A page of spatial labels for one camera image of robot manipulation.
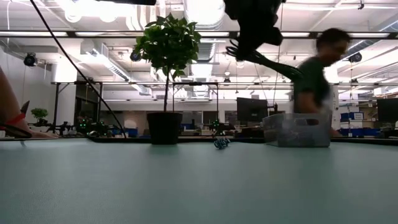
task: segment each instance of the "table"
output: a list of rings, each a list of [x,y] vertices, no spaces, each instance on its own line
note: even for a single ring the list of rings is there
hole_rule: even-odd
[[[398,148],[0,142],[0,223],[397,223]]]

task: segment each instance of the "potted plant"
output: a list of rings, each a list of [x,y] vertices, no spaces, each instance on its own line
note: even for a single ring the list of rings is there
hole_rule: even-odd
[[[44,118],[49,115],[49,112],[43,108],[34,108],[30,112],[33,117],[37,119],[37,124],[44,124]]]
[[[198,60],[201,35],[195,31],[196,22],[176,19],[169,14],[166,18],[146,25],[144,35],[137,38],[133,53],[152,63],[156,72],[162,70],[166,76],[164,107],[161,113],[147,115],[152,144],[176,144],[180,132],[182,114],[167,112],[169,75],[184,75],[187,64]]]

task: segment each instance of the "black pot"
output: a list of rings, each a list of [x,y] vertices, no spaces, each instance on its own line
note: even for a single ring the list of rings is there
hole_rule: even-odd
[[[178,143],[182,114],[169,112],[149,113],[147,120],[152,144]]]

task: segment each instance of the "clear plastic container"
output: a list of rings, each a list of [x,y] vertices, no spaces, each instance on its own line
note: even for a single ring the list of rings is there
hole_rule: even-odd
[[[330,114],[274,114],[262,119],[264,139],[278,147],[329,147]]]

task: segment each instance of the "man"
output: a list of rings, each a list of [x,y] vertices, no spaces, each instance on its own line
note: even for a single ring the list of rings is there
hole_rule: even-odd
[[[343,30],[325,30],[317,39],[317,55],[304,61],[299,69],[304,73],[294,83],[294,113],[320,113],[322,101],[328,98],[330,87],[323,69],[341,60],[351,37]],[[332,136],[340,136],[331,129]]]
[[[50,133],[40,133],[29,129],[24,116],[21,116],[17,98],[12,91],[11,85],[6,75],[0,67],[0,123],[10,125],[27,131],[32,134],[32,138],[55,138]]]

